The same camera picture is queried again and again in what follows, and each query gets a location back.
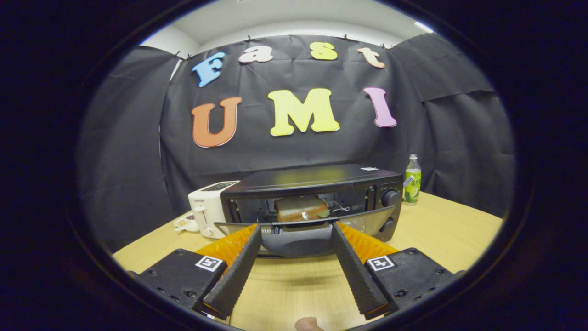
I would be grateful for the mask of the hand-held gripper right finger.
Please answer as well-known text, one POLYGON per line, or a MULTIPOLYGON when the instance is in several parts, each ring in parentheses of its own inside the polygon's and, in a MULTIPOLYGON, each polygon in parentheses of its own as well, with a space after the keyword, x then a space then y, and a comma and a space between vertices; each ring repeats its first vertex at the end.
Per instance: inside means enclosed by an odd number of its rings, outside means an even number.
POLYGON ((397 250, 340 222, 330 242, 367 320, 407 308, 462 276, 416 248, 397 250))

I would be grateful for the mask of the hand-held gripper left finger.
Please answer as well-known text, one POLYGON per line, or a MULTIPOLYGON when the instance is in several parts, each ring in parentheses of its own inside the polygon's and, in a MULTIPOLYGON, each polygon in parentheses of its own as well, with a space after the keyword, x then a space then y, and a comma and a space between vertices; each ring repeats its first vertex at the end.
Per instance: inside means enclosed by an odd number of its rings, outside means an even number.
POLYGON ((195 252, 176 249, 134 278, 180 306, 226 319, 261 245, 262 231, 252 224, 195 252))

